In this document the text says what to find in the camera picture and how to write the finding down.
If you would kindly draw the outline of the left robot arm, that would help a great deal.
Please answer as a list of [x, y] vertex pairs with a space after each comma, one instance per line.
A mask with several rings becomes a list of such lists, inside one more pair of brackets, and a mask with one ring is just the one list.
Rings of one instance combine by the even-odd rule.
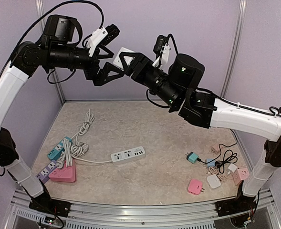
[[31, 173], [30, 168], [16, 151], [10, 132], [2, 127], [4, 118], [20, 89], [32, 77], [38, 67], [46, 72], [55, 68], [71, 71], [83, 70], [87, 80], [102, 86], [123, 76], [123, 72], [105, 63], [100, 68], [101, 59], [112, 58], [114, 54], [107, 45], [119, 35], [114, 24], [100, 27], [89, 37], [85, 47], [80, 48], [72, 41], [74, 32], [82, 37], [83, 30], [76, 18], [51, 15], [37, 42], [22, 42], [11, 54], [0, 76], [0, 166], [26, 189], [35, 203], [44, 212], [54, 208], [43, 183]]

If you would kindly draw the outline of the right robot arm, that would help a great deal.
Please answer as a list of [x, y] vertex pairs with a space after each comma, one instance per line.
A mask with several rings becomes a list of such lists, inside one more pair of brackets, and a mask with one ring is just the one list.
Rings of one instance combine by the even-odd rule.
[[281, 107], [265, 111], [221, 98], [198, 87], [205, 67], [195, 58], [178, 54], [167, 73], [158, 61], [139, 52], [119, 52], [114, 63], [135, 82], [146, 86], [169, 106], [170, 112], [191, 125], [203, 128], [227, 128], [266, 139], [261, 159], [242, 182], [232, 208], [241, 212], [259, 189], [281, 167]]

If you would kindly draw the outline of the white power strip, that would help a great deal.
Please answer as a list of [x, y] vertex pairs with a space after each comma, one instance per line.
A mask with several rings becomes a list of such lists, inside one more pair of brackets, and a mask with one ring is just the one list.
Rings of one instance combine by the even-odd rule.
[[120, 165], [144, 158], [145, 156], [146, 152], [144, 148], [139, 146], [111, 154], [111, 161], [114, 165]]

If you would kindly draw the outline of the teal power strip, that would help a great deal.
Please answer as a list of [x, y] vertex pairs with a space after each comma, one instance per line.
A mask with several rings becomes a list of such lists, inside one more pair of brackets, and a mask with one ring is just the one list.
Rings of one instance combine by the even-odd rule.
[[52, 160], [57, 161], [57, 160], [60, 158], [61, 153], [64, 151], [63, 142], [64, 142], [64, 140], [60, 141], [60, 142], [47, 154], [47, 158], [48, 158], [50, 161], [52, 161]]

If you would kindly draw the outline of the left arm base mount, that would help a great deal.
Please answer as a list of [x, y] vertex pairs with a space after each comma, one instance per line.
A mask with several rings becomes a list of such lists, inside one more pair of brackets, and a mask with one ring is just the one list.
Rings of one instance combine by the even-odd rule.
[[30, 202], [29, 208], [39, 212], [66, 218], [70, 212], [71, 203], [52, 198], [35, 198]]

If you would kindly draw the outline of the white cube socket adapter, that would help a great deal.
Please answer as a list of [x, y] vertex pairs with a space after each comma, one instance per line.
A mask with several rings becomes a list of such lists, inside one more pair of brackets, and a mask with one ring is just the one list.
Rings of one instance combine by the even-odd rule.
[[[113, 64], [114, 64], [116, 67], [118, 67], [120, 70], [123, 71], [123, 70], [124, 70], [124, 67], [123, 67], [122, 61], [121, 61], [121, 59], [120, 59], [120, 57], [119, 57], [120, 53], [122, 53], [122, 52], [131, 52], [131, 53], [134, 53], [134, 51], [133, 51], [133, 50], [130, 50], [130, 49], [127, 49], [127, 48], [125, 48], [125, 47], [121, 47], [120, 50], [118, 51], [116, 57], [114, 58]], [[131, 63], [131, 61], [133, 60], [133, 57], [124, 56], [123, 59], [124, 59], [126, 65], [129, 66], [130, 63]]]

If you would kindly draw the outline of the teal charger plug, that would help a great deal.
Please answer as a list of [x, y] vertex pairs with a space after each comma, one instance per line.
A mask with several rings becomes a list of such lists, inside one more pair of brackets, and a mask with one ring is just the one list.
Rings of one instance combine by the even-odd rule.
[[186, 153], [186, 160], [192, 164], [195, 164], [197, 161], [200, 161], [198, 154], [194, 152]]

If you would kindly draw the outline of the pink small charger plug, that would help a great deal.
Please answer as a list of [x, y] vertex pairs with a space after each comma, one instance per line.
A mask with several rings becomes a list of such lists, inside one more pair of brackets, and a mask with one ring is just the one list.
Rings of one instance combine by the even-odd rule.
[[220, 154], [222, 151], [222, 144], [214, 144], [211, 148], [210, 148], [211, 153], [213, 154]]

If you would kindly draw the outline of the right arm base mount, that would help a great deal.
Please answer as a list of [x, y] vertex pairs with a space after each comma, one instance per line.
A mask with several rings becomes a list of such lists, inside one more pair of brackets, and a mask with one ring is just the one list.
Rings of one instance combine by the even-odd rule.
[[241, 213], [255, 209], [257, 203], [255, 197], [239, 196], [227, 200], [217, 201], [215, 203], [216, 211], [219, 217]]

